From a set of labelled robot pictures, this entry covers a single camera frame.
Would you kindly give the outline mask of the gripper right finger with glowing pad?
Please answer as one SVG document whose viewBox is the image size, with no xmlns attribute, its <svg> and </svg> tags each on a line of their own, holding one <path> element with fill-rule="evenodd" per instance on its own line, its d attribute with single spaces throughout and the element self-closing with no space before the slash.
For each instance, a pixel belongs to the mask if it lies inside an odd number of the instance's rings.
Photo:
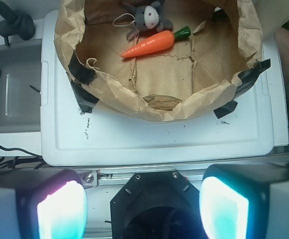
<svg viewBox="0 0 289 239">
<path fill-rule="evenodd" d="M 209 166 L 199 210 L 210 239 L 289 239 L 289 163 Z"/>
</svg>

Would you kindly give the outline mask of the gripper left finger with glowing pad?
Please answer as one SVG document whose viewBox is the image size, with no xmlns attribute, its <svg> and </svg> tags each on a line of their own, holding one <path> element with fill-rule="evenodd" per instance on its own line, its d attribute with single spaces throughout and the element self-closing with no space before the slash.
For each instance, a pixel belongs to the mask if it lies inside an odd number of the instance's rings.
<svg viewBox="0 0 289 239">
<path fill-rule="evenodd" d="M 81 239 L 88 200 L 70 169 L 0 169 L 0 239 Z"/>
</svg>

